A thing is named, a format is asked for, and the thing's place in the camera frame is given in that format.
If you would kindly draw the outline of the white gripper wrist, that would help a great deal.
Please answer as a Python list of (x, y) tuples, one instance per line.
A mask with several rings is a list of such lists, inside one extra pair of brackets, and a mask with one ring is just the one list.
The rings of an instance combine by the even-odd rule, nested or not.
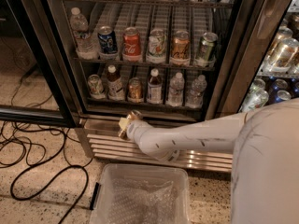
[(149, 125), (146, 121), (138, 119), (133, 120), (131, 122), (127, 118), (121, 118), (119, 121), (119, 126), (120, 129), (123, 131), (127, 129), (127, 137), (135, 143), (140, 142), (141, 136), (144, 132), (148, 131), (149, 129), (152, 129), (152, 126)]

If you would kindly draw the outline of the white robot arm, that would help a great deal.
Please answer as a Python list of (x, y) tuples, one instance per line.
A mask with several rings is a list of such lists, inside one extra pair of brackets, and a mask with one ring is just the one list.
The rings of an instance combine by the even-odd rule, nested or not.
[(177, 150), (233, 155), (232, 224), (299, 224), (299, 99), (172, 129), (122, 118), (140, 150), (169, 161)]

